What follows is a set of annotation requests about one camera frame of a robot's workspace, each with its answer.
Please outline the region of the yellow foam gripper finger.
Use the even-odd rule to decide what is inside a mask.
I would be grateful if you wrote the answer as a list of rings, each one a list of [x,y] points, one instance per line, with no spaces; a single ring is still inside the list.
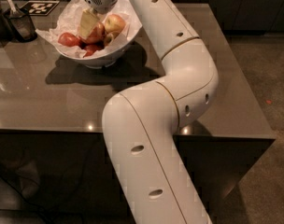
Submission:
[[[81,38],[87,38],[99,21],[97,13],[92,8],[84,9],[78,26],[78,35]]]

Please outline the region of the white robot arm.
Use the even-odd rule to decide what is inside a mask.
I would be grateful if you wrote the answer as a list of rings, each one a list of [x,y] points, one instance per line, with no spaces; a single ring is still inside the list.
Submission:
[[[117,4],[86,1],[100,14]],[[211,105],[219,83],[216,65],[171,0],[129,1],[165,74],[106,103],[107,152],[136,224],[212,224],[173,135]]]

